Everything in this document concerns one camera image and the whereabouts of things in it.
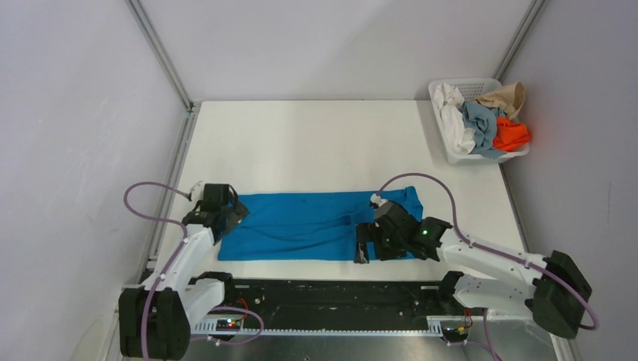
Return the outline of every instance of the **white cloth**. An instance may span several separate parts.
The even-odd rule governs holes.
[[[432,104],[441,114],[443,134],[452,149],[460,154],[469,154],[474,149],[474,129],[463,124],[463,115],[459,107],[465,99],[459,90],[448,83],[440,83],[434,89]]]

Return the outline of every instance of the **gray wall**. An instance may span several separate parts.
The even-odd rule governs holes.
[[[529,4],[144,1],[195,100],[428,99],[433,79],[491,76]]]
[[[638,353],[636,37],[635,0],[552,1],[508,76],[527,85],[533,142],[506,173],[532,250],[566,251],[594,288],[586,360]]]
[[[68,360],[137,271],[122,194],[164,179],[184,113],[123,0],[0,2],[0,84],[0,359]]]

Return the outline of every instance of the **laundry basket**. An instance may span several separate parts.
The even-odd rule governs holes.
[[[457,87],[466,100],[472,100],[477,96],[492,92],[501,87],[501,83],[498,80],[488,77],[461,77],[457,79],[441,79],[435,80],[427,86],[427,89],[430,91],[430,98],[434,96],[434,89],[440,83],[448,83],[452,86]],[[441,121],[441,109],[437,108],[434,104],[433,107],[436,122],[437,124],[439,124],[439,134],[441,135],[443,145],[445,146],[445,155],[448,158],[448,163],[452,165],[502,163],[506,160],[514,158],[515,156],[524,156],[525,154],[530,152],[530,145],[525,144],[522,147],[519,147],[515,152],[505,153],[496,159],[485,158],[480,154],[458,153],[452,148],[448,139],[444,135],[443,122]]]

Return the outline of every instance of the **light blue cloth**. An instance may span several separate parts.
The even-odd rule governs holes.
[[[497,117],[504,117],[505,113],[500,108],[487,108],[475,102],[465,101],[460,112],[463,114],[463,123],[466,128],[474,129],[474,142],[476,146],[470,154],[481,154],[490,159],[496,159],[506,152],[492,147],[497,136]]]
[[[352,261],[355,226],[373,222],[370,196],[375,191],[276,193],[239,196],[251,212],[221,241],[221,261],[325,259]],[[421,220],[423,206],[414,187],[386,190],[383,198],[401,204]],[[370,259],[377,259],[368,243]]]

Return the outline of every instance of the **white tabletop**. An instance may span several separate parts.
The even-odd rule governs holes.
[[[276,101],[204,102],[178,186],[229,183],[238,193],[376,190],[409,171],[440,178],[457,200],[460,227],[480,238],[522,250],[498,165],[452,166],[445,161],[430,102]],[[403,178],[388,189],[414,185],[424,216],[451,221],[450,201],[434,182]],[[177,197],[170,217],[193,207]],[[181,231],[167,226],[159,251],[168,256]],[[219,245],[195,275],[230,272],[235,278],[436,281],[457,265],[418,259],[373,261],[217,260]]]

